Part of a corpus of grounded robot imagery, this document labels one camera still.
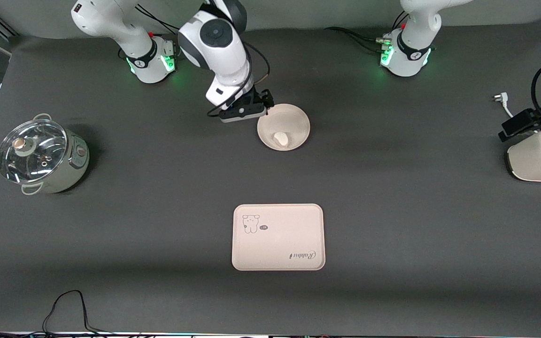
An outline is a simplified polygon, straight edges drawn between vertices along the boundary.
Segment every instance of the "green light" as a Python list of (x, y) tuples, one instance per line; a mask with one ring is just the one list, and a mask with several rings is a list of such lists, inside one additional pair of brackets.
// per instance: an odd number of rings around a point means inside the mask
[(384, 66), (389, 66), (389, 62), (391, 61), (391, 57), (394, 55), (394, 47), (390, 46), (386, 51), (384, 51), (384, 55), (381, 57), (381, 64)]
[(164, 64), (164, 67), (166, 67), (167, 71), (174, 71), (174, 57), (160, 55), (160, 60), (162, 60), (162, 63)]
[(129, 67), (131, 68), (131, 73), (135, 74), (135, 69), (133, 69), (133, 65), (129, 61), (129, 58), (126, 58), (126, 62), (129, 64)]
[(423, 62), (423, 66), (429, 62), (429, 54), (431, 54), (431, 48), (429, 48), (429, 51), (427, 52), (427, 56), (425, 56), (425, 61)]

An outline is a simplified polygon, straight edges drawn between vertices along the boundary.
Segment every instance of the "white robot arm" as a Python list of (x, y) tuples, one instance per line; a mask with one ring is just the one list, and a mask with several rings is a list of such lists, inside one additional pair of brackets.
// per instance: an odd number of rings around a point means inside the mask
[(178, 44), (197, 67), (215, 73), (206, 98), (222, 111), (223, 122), (266, 114), (270, 92), (260, 98), (251, 77), (249, 53), (239, 37), (247, 12), (238, 0), (209, 0), (178, 32)]
[(175, 70), (172, 41), (151, 37), (142, 27), (124, 23), (139, 0), (78, 0), (72, 19), (84, 33), (109, 37), (127, 55), (131, 71), (144, 83), (158, 83)]
[(473, 0), (400, 0), (410, 14), (404, 30), (396, 28), (378, 42), (384, 43), (381, 65), (399, 77), (412, 77), (427, 64), (431, 44), (442, 28), (444, 8), (460, 6)]

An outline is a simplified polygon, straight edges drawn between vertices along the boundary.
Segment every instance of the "electric pot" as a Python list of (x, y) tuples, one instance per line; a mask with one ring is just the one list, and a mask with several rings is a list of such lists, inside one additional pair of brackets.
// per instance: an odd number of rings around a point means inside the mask
[(85, 173), (89, 148), (49, 114), (17, 126), (0, 145), (0, 173), (24, 195), (67, 190)]

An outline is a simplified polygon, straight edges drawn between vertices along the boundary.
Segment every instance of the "gray wall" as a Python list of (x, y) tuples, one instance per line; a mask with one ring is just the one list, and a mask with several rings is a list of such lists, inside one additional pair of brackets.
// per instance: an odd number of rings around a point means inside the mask
[[(249, 30), (389, 26), (402, 10), (397, 0), (242, 0)], [(75, 27), (70, 8), (75, 0), (0, 0), (0, 16), (21, 34), (47, 38), (85, 35)], [(175, 26), (191, 17), (200, 0), (143, 0), (141, 4)], [(541, 19), (541, 0), (475, 0), (442, 12), (445, 25), (494, 25)], [(139, 13), (127, 19), (164, 32)]]

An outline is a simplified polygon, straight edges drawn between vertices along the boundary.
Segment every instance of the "cartoon bear logo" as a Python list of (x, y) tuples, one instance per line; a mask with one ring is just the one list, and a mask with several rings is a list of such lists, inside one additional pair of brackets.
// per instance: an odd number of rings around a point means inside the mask
[(243, 228), (245, 230), (245, 233), (256, 233), (256, 231), (258, 231), (259, 221), (260, 221), (259, 215), (244, 215)]

